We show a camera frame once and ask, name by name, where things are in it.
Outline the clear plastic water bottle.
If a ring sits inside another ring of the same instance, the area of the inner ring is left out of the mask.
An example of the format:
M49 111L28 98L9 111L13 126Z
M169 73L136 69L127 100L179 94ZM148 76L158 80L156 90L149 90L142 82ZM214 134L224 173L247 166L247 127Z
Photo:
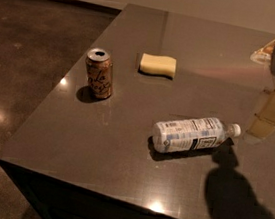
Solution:
M153 126L153 145L158 153L215 148L225 140L239 137L238 124L226 124L219 118L157 122Z

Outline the yellow sponge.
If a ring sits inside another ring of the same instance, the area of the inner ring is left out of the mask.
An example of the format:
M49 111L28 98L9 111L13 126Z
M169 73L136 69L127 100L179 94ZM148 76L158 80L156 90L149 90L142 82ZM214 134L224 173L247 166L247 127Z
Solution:
M163 75L173 79L176 74L176 66L175 58L144 53L139 64L139 70L148 75Z

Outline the orange soda can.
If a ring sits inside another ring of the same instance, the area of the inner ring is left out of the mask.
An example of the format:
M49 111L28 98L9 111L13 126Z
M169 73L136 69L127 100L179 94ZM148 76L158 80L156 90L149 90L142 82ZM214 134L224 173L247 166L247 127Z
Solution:
M95 98L106 99L113 93L111 56L103 48L92 48L85 60L88 86Z

